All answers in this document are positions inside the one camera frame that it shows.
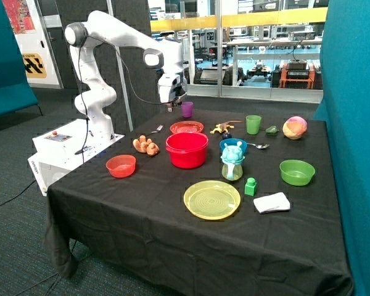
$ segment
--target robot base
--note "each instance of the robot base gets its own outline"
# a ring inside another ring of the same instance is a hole
[[[89,134],[85,143],[83,155],[76,154],[84,143],[86,136],[85,121],[77,119],[33,138],[37,153],[28,159],[30,168],[37,180],[43,196],[46,196],[48,187],[75,170],[84,162],[96,156],[124,135],[115,134],[108,141],[95,141]]]

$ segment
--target glass wall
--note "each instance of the glass wall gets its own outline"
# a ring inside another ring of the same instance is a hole
[[[320,102],[328,0],[149,0],[184,46],[188,94]]]

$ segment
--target white cloth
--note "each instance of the white cloth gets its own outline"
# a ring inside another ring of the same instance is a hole
[[[290,202],[282,192],[254,199],[253,204],[259,213],[290,210]]]

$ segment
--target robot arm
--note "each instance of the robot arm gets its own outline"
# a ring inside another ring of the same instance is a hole
[[[87,22],[69,24],[65,38],[70,44],[76,73],[80,81],[90,88],[75,99],[75,105],[81,113],[88,114],[95,134],[102,137],[113,135],[111,118],[103,113],[102,108],[117,98],[114,89],[100,76],[94,58],[94,48],[102,43],[144,49],[146,67],[164,71],[158,81],[160,102],[171,106],[174,100],[186,93],[181,43],[166,39],[158,42],[101,11],[91,12]]]

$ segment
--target teal partition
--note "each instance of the teal partition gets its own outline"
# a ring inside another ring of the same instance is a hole
[[[27,82],[22,55],[0,0],[0,115],[37,104],[37,98]]]
[[[329,3],[321,51],[326,120],[356,295],[370,295],[370,1]]]

